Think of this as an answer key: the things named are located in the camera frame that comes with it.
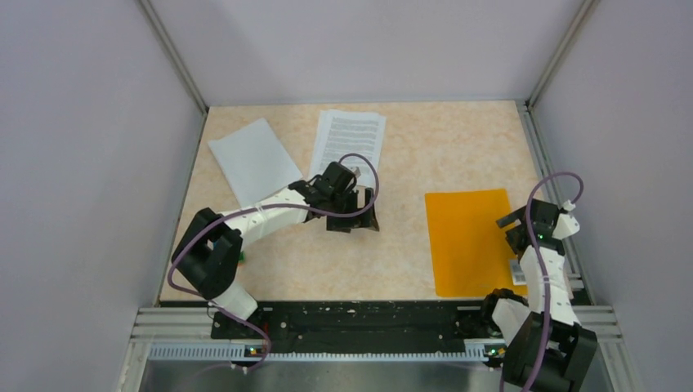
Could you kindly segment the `orange plastic folder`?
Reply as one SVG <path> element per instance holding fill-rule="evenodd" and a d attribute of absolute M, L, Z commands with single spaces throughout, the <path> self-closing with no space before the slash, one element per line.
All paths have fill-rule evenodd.
<path fill-rule="evenodd" d="M 527 294 L 512 280 L 515 254 L 496 220 L 511 212 L 505 189 L 425 195 L 436 294 L 483 298 L 496 288 Z"/>

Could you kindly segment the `printed paper stack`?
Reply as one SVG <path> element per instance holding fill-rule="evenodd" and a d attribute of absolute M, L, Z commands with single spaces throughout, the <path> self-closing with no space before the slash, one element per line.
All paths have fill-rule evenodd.
<path fill-rule="evenodd" d="M 387 118 L 376 112 L 337 109 L 320 112 L 309 176 L 324 172 L 331 162 L 356 153 L 378 167 Z"/>

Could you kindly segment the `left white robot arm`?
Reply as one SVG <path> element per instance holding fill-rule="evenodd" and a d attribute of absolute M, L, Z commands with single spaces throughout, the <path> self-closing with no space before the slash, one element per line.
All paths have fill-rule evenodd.
<path fill-rule="evenodd" d="M 239 335 L 257 335 L 262 327 L 257 301 L 236 280 L 245 248 L 280 229 L 321 217 L 327 219 L 328 231 L 377 231 L 380 179 L 372 163 L 366 166 L 374 185 L 363 190 L 357 188 L 358 169 L 337 160 L 323 173 L 294 181 L 251 207 L 226 213 L 199 210 L 172 253 L 169 286 L 179 288 L 173 281 L 179 272 L 191 285 L 190 293 L 231 316 L 230 325 Z"/>

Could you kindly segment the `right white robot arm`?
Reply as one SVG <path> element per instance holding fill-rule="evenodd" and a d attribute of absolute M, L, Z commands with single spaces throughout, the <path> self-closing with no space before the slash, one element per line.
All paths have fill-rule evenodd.
<path fill-rule="evenodd" d="M 595 332 L 582 326 L 566 279 L 566 238 L 580 226 L 566 201 L 534 199 L 497 219 L 517 258 L 526 295 L 495 289 L 483 301 L 479 324 L 501 336 L 504 382 L 529 391 L 578 391 L 597 350 Z"/>

